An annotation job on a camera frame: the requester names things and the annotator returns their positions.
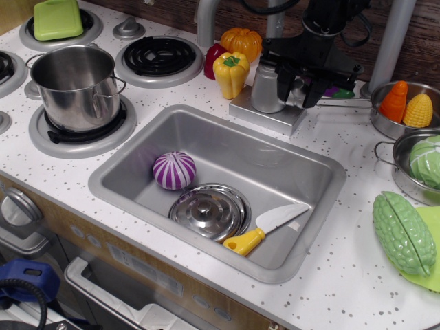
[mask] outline blue object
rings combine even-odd
[[[14,259],[0,267],[0,280],[19,279],[29,282],[43,291],[47,302],[55,299],[60,288],[60,278],[47,263],[26,259]],[[35,296],[21,288],[0,289],[0,298],[10,297],[18,301],[37,301]]]

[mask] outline wooden panel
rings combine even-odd
[[[145,5],[140,0],[87,1],[197,33],[197,25],[194,22],[197,0],[156,0],[153,6]],[[253,6],[264,7],[267,5],[264,0],[248,0],[248,2]],[[373,73],[392,3],[393,0],[373,0],[372,7],[363,11],[373,26],[371,39],[366,45],[350,48],[340,38],[336,41],[341,50],[365,66],[365,72],[360,76],[362,80],[369,81]],[[303,0],[296,7],[286,11],[285,36],[295,36],[301,33],[300,18],[307,4],[308,1]],[[438,52],[440,48],[439,17],[440,3],[438,1],[418,0],[393,79],[428,83],[433,87],[440,88],[440,80],[437,79],[439,66],[437,63],[440,61]],[[264,36],[266,18],[247,12],[237,0],[223,0],[220,1],[217,10],[215,26],[216,39],[220,39],[221,34],[227,29],[236,26],[256,30]],[[355,19],[347,25],[345,35],[349,40],[359,40],[364,38],[365,31],[359,21]]]
[[[0,176],[0,200],[4,198],[4,193],[2,190],[5,190],[8,187],[17,188],[25,193],[43,212],[45,216],[43,220],[43,225],[48,227],[51,231],[57,233],[58,236],[67,239],[74,245],[88,251],[94,256],[97,256],[99,259],[102,259],[103,261],[112,265],[121,272],[128,274],[142,284],[145,284],[146,286],[154,289],[163,296],[193,312],[200,318],[203,318],[204,320],[213,324],[219,329],[267,330],[268,327],[273,324],[273,322],[271,322],[269,319],[263,317],[255,311],[252,311],[251,309],[238,303],[237,301],[227,297],[221,292],[214,290],[213,288],[207,286],[199,280],[196,280],[195,278],[183,273],[177,268],[174,268],[169,264],[159,260],[158,258],[155,258],[150,254],[142,251],[141,249],[127,243],[126,241],[123,241],[120,237],[115,236],[103,230],[102,228],[91,224],[88,221],[85,221],[84,219],[76,216],[75,214],[67,211],[64,208],[61,208],[55,203],[46,200],[40,195],[35,194],[34,192],[25,189],[24,187],[2,176]],[[99,242],[101,242],[102,247],[98,248],[94,246],[88,239],[80,238],[79,236],[75,235],[72,231],[72,226],[77,227],[86,235],[93,234],[93,236],[97,238]],[[156,282],[149,280],[147,277],[140,275],[131,268],[128,268],[120,262],[116,261],[112,257],[106,243],[110,243],[128,252],[137,259],[148,263],[155,269],[174,278],[176,281],[184,286],[183,297],[175,295],[171,291],[168,291],[167,289],[164,289],[162,286],[158,285]],[[204,297],[210,303],[211,308],[204,309],[200,307],[193,300],[193,295],[195,294]],[[232,316],[234,322],[228,322],[225,319],[220,318],[214,312],[213,307],[220,307],[222,310],[227,311]]]
[[[38,2],[43,0],[0,0],[0,36],[32,17]]]

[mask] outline toy food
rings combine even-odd
[[[250,65],[245,54],[224,53],[212,66],[215,80],[219,83],[223,96],[230,100],[240,94],[250,72]]]
[[[389,120],[400,123],[406,108],[407,93],[408,84],[402,80],[396,82],[382,101],[379,111]]]
[[[404,124],[410,127],[428,127],[432,120],[432,101],[426,94],[416,95],[406,106]]]
[[[410,176],[440,190],[440,135],[418,141],[410,153]]]
[[[228,51],[227,49],[220,46],[220,44],[218,43],[214,44],[210,49],[208,49],[208,52],[206,53],[205,67],[203,71],[207,78],[215,80],[214,72],[212,70],[212,65],[220,55],[226,53],[227,51]]]
[[[382,192],[373,203],[374,226],[386,255],[408,274],[430,275],[437,248],[428,226],[403,196]]]
[[[158,157],[153,165],[153,176],[162,188],[179,190],[195,178],[194,160],[185,153],[175,151]]]
[[[233,27],[223,33],[220,45],[225,47],[229,53],[240,52],[245,54],[247,60],[251,63],[260,55],[263,49],[262,41],[258,32],[241,27]]]

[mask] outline green plate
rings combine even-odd
[[[417,212],[431,231],[431,235],[437,245],[437,258],[435,264],[430,268],[431,275],[428,277],[407,274],[400,269],[399,272],[410,282],[421,285],[429,290],[440,292],[440,206],[417,208]]]
[[[76,0],[47,0],[34,6],[34,35],[47,41],[71,38],[83,33]]]

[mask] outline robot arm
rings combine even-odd
[[[260,63],[275,67],[278,98],[286,102],[297,77],[304,78],[303,108],[314,107],[332,86],[353,90],[363,66],[342,53],[334,39],[370,0],[310,0],[302,16],[304,31],[293,38],[263,40]]]

